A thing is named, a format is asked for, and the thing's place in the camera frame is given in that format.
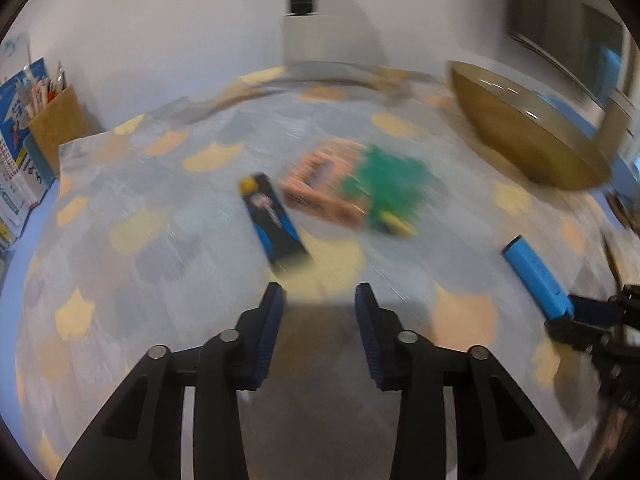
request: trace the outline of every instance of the wall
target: wall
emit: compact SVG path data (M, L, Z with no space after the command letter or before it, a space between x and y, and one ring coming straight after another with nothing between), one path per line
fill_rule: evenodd
M286 0L30 0L11 34L33 59L62 60L95 130L185 94L281 63ZM577 103L580 92L505 34L506 0L319 0L319 11L365 23L350 60L446 73L447 59L483 65Z

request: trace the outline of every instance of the patterned tablecloth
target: patterned tablecloth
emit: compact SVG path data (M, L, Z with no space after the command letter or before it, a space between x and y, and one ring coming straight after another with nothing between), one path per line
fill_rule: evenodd
M240 397L252 478L388 478L399 394L369 378L358 282L437 345L489 347L580 462L598 422L597 376L549 341L500 250L522 234L566 290L606 298L615 285L602 210L587 193L524 180L476 140L434 78L311 63L244 76L215 100L183 98L61 148L60 196L26 277L16 353L27 452L46 476L150 346L199 346L257 304L275 278L237 181L256 171L275 181L331 136L421 158L441 193L404 240L291 213L314 266L282 278L289 306L270 376ZM448 462L452 475L454 449Z

